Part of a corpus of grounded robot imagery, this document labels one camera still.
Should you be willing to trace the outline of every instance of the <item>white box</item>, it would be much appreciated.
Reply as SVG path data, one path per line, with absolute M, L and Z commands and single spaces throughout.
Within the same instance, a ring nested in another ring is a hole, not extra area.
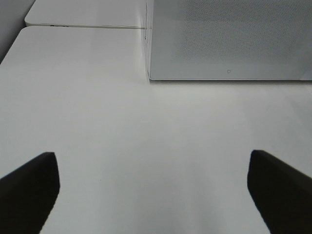
M 150 79 L 311 80 L 311 0 L 147 0 Z

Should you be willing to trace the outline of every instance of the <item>white surface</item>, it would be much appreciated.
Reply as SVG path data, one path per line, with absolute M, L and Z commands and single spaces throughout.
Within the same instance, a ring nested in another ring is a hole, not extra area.
M 252 149 L 312 176 L 307 83 L 152 82 L 141 30 L 29 27 L 0 66 L 0 177 L 57 155 L 42 234 L 269 234 Z
M 36 0 L 27 26 L 145 28 L 145 0 Z

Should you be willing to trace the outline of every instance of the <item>wall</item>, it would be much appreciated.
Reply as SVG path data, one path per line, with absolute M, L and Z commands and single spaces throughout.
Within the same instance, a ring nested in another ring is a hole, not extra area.
M 0 0 L 0 62 L 20 30 L 24 18 L 35 0 Z

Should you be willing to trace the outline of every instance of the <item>white table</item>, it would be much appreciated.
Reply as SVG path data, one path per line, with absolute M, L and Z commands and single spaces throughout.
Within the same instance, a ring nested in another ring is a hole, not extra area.
M 36 0 L 27 26 L 145 28 L 145 0 Z
M 53 151 L 42 234 L 268 234 L 252 149 L 312 176 L 312 87 L 152 82 L 141 30 L 29 27 L 0 66 L 0 177 Z

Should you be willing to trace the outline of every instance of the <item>black pad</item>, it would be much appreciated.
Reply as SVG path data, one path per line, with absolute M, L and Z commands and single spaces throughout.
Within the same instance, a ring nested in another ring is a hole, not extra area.
M 310 177 L 264 151 L 253 151 L 248 189 L 272 234 L 312 234 Z
M 0 179 L 0 233 L 38 234 L 59 188 L 54 153 L 43 153 Z

